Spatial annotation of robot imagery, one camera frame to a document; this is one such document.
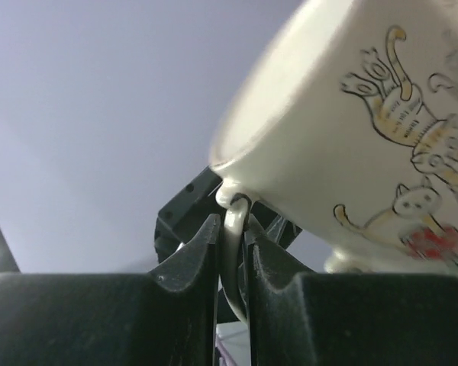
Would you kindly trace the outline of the white cat mug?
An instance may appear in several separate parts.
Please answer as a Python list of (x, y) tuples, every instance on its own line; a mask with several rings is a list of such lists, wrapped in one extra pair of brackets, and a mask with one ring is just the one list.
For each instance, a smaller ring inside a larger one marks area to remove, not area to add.
[(329, 243), (330, 273), (458, 277), (458, 1), (303, 2), (224, 115), (209, 165), (239, 319), (255, 202)]

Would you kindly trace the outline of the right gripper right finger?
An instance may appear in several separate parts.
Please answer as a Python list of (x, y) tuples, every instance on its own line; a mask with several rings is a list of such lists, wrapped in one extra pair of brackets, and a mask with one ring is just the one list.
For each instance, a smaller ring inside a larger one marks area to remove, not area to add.
[(244, 234), (254, 365), (458, 365), (458, 278), (322, 274)]

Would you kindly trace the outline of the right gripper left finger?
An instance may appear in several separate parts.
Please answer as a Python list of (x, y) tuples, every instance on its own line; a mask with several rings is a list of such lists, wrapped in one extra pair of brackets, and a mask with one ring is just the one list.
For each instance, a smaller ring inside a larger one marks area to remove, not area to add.
[(211, 365), (220, 218), (144, 274), (0, 274), (0, 365)]

